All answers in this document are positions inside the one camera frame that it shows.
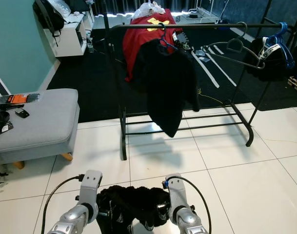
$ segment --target white cabinet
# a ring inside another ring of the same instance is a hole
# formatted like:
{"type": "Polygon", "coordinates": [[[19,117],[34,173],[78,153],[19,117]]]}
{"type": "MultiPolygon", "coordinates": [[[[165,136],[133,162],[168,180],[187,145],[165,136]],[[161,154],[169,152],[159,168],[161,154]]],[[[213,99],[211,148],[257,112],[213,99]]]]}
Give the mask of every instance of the white cabinet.
{"type": "Polygon", "coordinates": [[[91,8],[90,12],[84,12],[78,16],[70,14],[65,20],[71,23],[65,23],[60,30],[60,35],[59,31],[56,31],[55,35],[59,36],[55,38],[49,29],[44,29],[55,57],[83,55],[86,49],[86,30],[91,31],[93,29],[94,17],[91,8]],[[77,32],[82,37],[81,43],[77,32]]]}

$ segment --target teal wall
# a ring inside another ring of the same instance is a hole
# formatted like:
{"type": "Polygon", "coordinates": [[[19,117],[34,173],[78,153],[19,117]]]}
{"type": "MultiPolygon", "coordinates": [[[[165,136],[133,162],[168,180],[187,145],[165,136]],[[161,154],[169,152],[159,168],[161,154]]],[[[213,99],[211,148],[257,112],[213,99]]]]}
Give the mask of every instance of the teal wall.
{"type": "Polygon", "coordinates": [[[33,2],[0,0],[0,78],[11,93],[36,91],[56,61],[33,2]]]}

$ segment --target clothes hanger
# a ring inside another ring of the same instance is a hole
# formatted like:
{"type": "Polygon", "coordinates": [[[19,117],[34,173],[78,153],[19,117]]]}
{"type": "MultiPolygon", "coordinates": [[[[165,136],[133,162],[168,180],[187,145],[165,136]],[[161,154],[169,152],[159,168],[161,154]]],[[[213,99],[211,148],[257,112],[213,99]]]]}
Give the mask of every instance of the clothes hanger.
{"type": "Polygon", "coordinates": [[[286,68],[292,69],[295,65],[295,61],[282,38],[282,35],[288,30],[288,24],[286,22],[280,22],[279,24],[281,24],[281,29],[278,33],[270,37],[263,37],[263,48],[259,52],[259,57],[263,58],[264,54],[268,56],[276,49],[281,48],[287,62],[286,68]]]}
{"type": "Polygon", "coordinates": [[[246,65],[246,66],[249,66],[249,67],[254,67],[254,68],[257,68],[257,69],[263,69],[265,67],[265,63],[263,62],[262,66],[259,66],[260,65],[260,58],[253,51],[251,51],[249,48],[245,47],[244,44],[242,43],[242,41],[240,40],[246,35],[246,32],[248,30],[247,24],[245,22],[238,22],[238,23],[244,25],[244,27],[245,27],[245,31],[244,31],[242,36],[238,36],[237,38],[231,39],[228,42],[216,42],[216,43],[212,43],[210,45],[205,45],[205,46],[202,47],[203,50],[205,50],[206,53],[208,53],[210,55],[213,55],[213,56],[216,56],[216,57],[220,57],[220,58],[223,58],[223,59],[226,59],[226,60],[229,60],[229,61],[233,61],[233,62],[236,62],[236,63],[239,63],[239,64],[243,64],[243,65],[246,65]],[[228,57],[225,57],[225,56],[222,56],[222,55],[213,54],[208,50],[210,46],[222,45],[222,44],[226,45],[226,49],[229,50],[229,51],[232,51],[232,52],[241,53],[243,49],[246,50],[247,52],[249,52],[256,59],[257,64],[256,65],[248,64],[248,63],[238,61],[238,60],[235,60],[235,59],[232,59],[232,58],[228,58],[228,57]],[[239,48],[235,49],[233,47],[234,44],[237,44],[237,47],[239,46],[239,48]]]}
{"type": "Polygon", "coordinates": [[[166,46],[164,46],[164,47],[166,47],[166,48],[168,48],[168,47],[170,46],[170,47],[172,47],[173,49],[178,50],[175,46],[169,44],[169,43],[164,39],[164,37],[166,36],[166,26],[165,26],[163,23],[159,23],[159,24],[163,26],[163,35],[161,36],[161,38],[159,39],[159,41],[163,41],[164,43],[166,43],[166,46]]]}

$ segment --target curtain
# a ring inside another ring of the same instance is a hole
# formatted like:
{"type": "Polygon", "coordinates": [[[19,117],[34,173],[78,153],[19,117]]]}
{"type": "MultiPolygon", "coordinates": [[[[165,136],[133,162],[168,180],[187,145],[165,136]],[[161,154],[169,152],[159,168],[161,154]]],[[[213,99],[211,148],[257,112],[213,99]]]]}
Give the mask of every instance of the curtain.
{"type": "MultiPolygon", "coordinates": [[[[127,12],[135,12],[142,3],[148,0],[105,0],[108,14],[125,14],[127,12]]],[[[96,0],[97,14],[102,13],[102,0],[96,0]]],[[[172,12],[188,11],[195,8],[196,0],[156,0],[162,8],[169,8],[172,12]]]]}

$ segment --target upholstered footstool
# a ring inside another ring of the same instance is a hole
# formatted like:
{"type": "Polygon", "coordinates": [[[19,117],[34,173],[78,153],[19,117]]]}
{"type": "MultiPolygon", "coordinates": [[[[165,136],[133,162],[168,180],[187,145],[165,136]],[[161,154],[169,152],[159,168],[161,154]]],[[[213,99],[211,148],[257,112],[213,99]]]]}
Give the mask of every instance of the upholstered footstool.
{"type": "Polygon", "coordinates": [[[0,134],[0,164],[14,163],[22,169],[24,161],[53,155],[72,160],[80,108],[74,89],[41,92],[40,101],[23,107],[30,116],[21,118],[9,110],[14,128],[0,134]]]}

